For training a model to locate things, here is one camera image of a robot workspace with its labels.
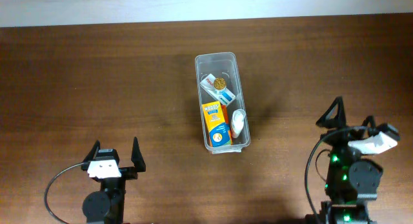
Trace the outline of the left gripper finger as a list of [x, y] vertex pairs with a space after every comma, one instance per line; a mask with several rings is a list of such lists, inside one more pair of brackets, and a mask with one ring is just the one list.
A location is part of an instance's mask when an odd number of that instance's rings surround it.
[[143, 159], [143, 155], [139, 148], [138, 139], [136, 137], [134, 137], [133, 144], [132, 144], [131, 161], [134, 164], [134, 167], [137, 172], [146, 171], [146, 163]]
[[90, 152], [84, 158], [83, 163], [87, 163], [89, 161], [92, 161], [94, 159], [96, 153], [98, 152], [98, 150], [99, 150], [99, 140], [97, 140], [94, 143], [92, 149], [90, 150]]

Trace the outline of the yellow medicine box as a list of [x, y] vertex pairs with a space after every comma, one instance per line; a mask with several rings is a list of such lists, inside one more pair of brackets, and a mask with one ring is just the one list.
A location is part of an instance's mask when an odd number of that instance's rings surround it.
[[213, 148], [232, 145], [230, 125], [225, 123], [221, 105], [219, 101], [202, 105], [203, 117], [208, 131], [209, 145]]

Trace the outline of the white spray bottle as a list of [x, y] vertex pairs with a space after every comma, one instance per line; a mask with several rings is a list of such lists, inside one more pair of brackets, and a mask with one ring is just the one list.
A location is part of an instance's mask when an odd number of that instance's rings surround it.
[[246, 112], [243, 109], [237, 109], [232, 114], [230, 122], [231, 135], [238, 138], [245, 124]]

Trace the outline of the white green medicine box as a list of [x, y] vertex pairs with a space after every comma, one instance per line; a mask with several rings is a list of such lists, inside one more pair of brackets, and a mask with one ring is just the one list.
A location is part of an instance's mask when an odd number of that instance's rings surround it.
[[216, 77], [212, 74], [207, 75], [201, 80], [200, 86], [203, 88], [207, 94], [211, 95], [216, 101], [219, 101], [222, 105], [229, 106], [236, 96], [226, 87], [226, 90], [222, 94], [216, 94], [214, 92], [213, 83]]

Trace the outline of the small gold lid jar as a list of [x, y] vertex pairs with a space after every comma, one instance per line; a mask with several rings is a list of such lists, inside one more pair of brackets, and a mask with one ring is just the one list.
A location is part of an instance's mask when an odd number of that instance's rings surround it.
[[227, 87], [227, 83], [224, 78], [217, 77], [214, 80], [213, 88], [216, 94], [222, 94], [226, 90], [226, 87]]

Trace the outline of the orange medicine box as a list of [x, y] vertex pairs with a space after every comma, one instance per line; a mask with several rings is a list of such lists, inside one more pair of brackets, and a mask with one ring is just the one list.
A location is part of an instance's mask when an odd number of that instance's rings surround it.
[[229, 118], [228, 118], [228, 112], [227, 112], [227, 106], [226, 105], [221, 105], [223, 117], [225, 119], [225, 123], [227, 125], [230, 125]]

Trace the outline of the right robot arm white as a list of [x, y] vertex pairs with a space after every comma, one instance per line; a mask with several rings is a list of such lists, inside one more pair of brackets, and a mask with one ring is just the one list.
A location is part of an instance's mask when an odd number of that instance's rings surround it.
[[316, 121], [326, 132], [319, 137], [307, 160], [305, 171], [318, 161], [323, 143], [329, 145], [327, 176], [323, 178], [327, 201], [317, 210], [308, 195], [311, 214], [305, 223], [371, 223], [367, 203], [378, 197], [383, 167], [368, 159], [395, 147], [399, 132], [388, 123], [377, 125], [367, 116], [358, 126], [349, 126], [343, 98], [338, 96], [327, 111]]

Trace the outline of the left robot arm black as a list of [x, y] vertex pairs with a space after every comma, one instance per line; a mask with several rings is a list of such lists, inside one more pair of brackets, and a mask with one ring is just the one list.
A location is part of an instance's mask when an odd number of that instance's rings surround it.
[[117, 150], [102, 149], [96, 141], [82, 161], [81, 170], [100, 184], [98, 191], [90, 193], [82, 204], [87, 223], [122, 223], [125, 207], [126, 182], [136, 180], [146, 164], [135, 137], [132, 144], [132, 167], [120, 167]]

